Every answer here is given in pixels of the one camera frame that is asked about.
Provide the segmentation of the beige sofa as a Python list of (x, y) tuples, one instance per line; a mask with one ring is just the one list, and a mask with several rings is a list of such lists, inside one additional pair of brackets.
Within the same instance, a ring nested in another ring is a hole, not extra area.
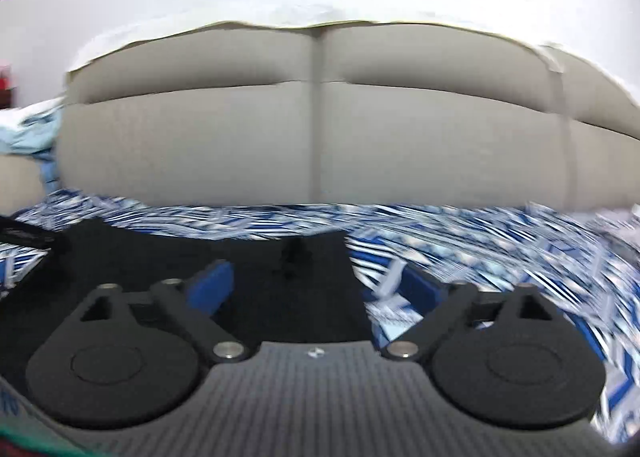
[(74, 69), (55, 184), (152, 206), (615, 209), (639, 106), (560, 49), (439, 24), (207, 26)]

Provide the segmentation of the light blue cloth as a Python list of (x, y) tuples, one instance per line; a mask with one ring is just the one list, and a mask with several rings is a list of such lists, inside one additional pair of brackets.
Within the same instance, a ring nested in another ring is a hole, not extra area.
[(37, 162), (48, 194), (60, 187), (54, 144), (62, 125), (63, 98), (1, 110), (1, 153), (26, 156)]

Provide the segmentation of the blue white patterned sheet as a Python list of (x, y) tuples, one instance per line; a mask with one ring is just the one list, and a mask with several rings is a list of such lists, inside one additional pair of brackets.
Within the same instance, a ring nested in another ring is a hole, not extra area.
[(624, 443), (639, 428), (639, 272), (596, 229), (540, 205), (461, 209), (399, 205), (152, 207), (137, 200), (58, 191), (17, 212), (45, 229), (97, 218), (140, 233), (218, 240), (265, 240), (341, 229), (355, 274), (369, 295), (375, 333), (393, 339), (419, 321), (416, 301), (382, 298), (396, 261), (416, 263), (444, 281), (485, 291), (536, 286), (605, 362), (608, 378), (594, 427)]

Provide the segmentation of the black pants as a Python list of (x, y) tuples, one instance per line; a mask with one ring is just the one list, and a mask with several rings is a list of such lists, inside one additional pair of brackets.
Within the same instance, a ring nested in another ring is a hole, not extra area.
[(214, 321), (247, 347), (372, 338), (342, 231), (205, 240), (87, 220), (62, 237), (62, 252), (31, 269), (1, 301), (1, 375), (20, 392), (27, 389), (24, 373), (32, 353), (96, 286), (145, 291), (166, 278), (189, 279), (218, 259), (232, 264), (234, 287)]

